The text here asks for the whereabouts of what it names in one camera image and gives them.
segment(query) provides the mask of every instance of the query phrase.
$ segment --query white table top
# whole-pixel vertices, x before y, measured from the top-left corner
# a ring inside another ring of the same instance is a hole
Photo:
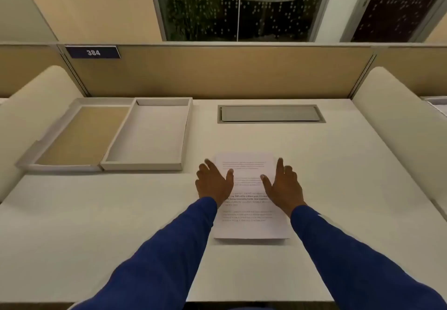
[[[217,124],[218,104],[317,104],[326,123]],[[447,298],[447,223],[350,100],[195,100],[182,174],[26,175],[0,205],[0,302],[90,296],[196,199],[195,172],[224,151],[294,167],[305,200]],[[189,301],[332,300],[300,240],[210,237]]]

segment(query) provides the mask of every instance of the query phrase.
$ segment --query desk number plate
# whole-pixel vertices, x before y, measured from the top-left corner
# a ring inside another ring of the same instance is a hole
[[[66,45],[72,58],[121,58],[116,46]]]

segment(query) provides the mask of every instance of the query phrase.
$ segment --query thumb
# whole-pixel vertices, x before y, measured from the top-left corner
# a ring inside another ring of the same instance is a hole
[[[227,183],[229,183],[231,185],[231,187],[233,187],[234,185],[234,176],[233,176],[233,169],[228,170],[227,172]]]
[[[270,183],[269,178],[266,175],[262,174],[261,181],[262,181],[262,184],[264,185],[265,193],[267,194],[267,196],[269,196],[270,191],[272,189],[272,184]]]

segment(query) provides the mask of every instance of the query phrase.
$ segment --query forearm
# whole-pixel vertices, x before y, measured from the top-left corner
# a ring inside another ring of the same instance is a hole
[[[291,224],[341,310],[447,309],[436,291],[310,207],[296,207]]]
[[[107,284],[76,310],[182,309],[217,213],[201,198],[120,264]]]

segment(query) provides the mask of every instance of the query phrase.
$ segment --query printed document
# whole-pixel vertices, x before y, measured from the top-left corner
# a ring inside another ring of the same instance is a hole
[[[267,197],[260,175],[273,184],[276,161],[268,153],[220,153],[215,164],[223,177],[234,170],[234,188],[217,211],[214,238],[288,238],[287,216]]]

